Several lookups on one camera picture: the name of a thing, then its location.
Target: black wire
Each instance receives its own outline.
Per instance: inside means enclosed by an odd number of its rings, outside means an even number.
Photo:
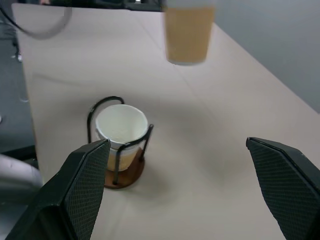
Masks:
[[[19,26],[11,17],[6,13],[5,9],[2,6],[2,0],[0,0],[0,12],[3,14],[3,16],[17,29],[19,29],[24,34],[28,35],[29,37],[32,37],[34,39],[49,39],[60,33],[67,25],[69,20],[71,19],[72,15],[72,8],[66,7],[64,10],[63,18],[49,31],[46,30],[45,32],[32,32],[29,30],[26,30]]]

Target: plastic cup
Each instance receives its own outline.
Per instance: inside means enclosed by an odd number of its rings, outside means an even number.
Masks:
[[[167,0],[164,3],[167,60],[177,65],[204,62],[214,16],[213,0]]]

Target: wooden coaster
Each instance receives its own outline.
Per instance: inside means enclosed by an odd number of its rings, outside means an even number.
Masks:
[[[145,160],[139,161],[141,154],[142,149],[139,148],[129,168],[124,171],[119,171],[117,185],[113,184],[115,172],[106,170],[104,187],[107,189],[123,189],[137,181],[145,167]]]

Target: black wire cup holder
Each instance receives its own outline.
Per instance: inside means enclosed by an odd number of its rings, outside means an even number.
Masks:
[[[88,143],[92,142],[92,120],[94,115],[102,104],[109,101],[119,101],[120,104],[125,104],[125,101],[119,96],[108,96],[101,99],[95,105],[90,108],[89,114],[87,116],[86,127],[87,127],[87,138]],[[115,155],[115,166],[114,171],[106,170],[105,183],[106,188],[111,189],[121,189],[133,184],[141,175],[144,165],[145,165],[145,153],[147,146],[153,131],[154,125],[150,124],[147,132],[137,140],[127,142],[119,147]],[[128,169],[124,171],[119,171],[120,157],[123,150],[130,148],[132,146],[138,145],[144,142],[143,148],[138,150],[137,155],[135,156],[133,162]]]

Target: table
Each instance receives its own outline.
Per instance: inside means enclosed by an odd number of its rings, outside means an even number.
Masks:
[[[15,4],[49,28],[63,9]],[[320,168],[320,117],[217,25],[207,61],[168,63],[160,13],[74,8],[59,35],[19,33],[44,181],[86,144],[89,108],[118,95],[155,125],[141,178],[105,189],[92,240],[284,240],[246,137],[300,149]]]

